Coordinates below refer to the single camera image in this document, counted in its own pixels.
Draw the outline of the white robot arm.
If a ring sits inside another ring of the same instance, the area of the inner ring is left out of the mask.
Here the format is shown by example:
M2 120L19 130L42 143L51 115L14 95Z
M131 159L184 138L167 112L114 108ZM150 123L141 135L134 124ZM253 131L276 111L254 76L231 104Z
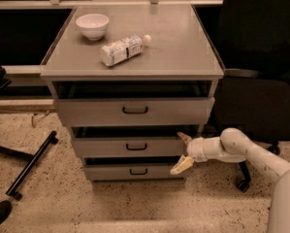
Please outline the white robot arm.
M227 128L219 137L194 138L178 132L186 145L187 155L182 155L171 169L178 175L195 162L210 159L227 163L250 162L264 177L274 184L267 233L290 233L290 162L254 144L243 132Z

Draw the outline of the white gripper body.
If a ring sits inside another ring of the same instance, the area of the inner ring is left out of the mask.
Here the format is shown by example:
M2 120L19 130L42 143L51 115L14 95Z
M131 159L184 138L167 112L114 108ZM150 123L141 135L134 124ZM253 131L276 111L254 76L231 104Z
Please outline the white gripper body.
M187 145L187 153L195 162L206 162L208 159L204 153L204 138L193 139Z

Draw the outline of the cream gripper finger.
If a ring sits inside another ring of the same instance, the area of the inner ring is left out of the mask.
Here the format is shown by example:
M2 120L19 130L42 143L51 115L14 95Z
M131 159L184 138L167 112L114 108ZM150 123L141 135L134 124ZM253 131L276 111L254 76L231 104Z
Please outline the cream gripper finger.
M170 170L172 175L178 175L193 166L194 160L190 156L182 155L177 164Z
M186 146L188 146L192 142L192 138L182 132L178 132L177 135L181 138Z

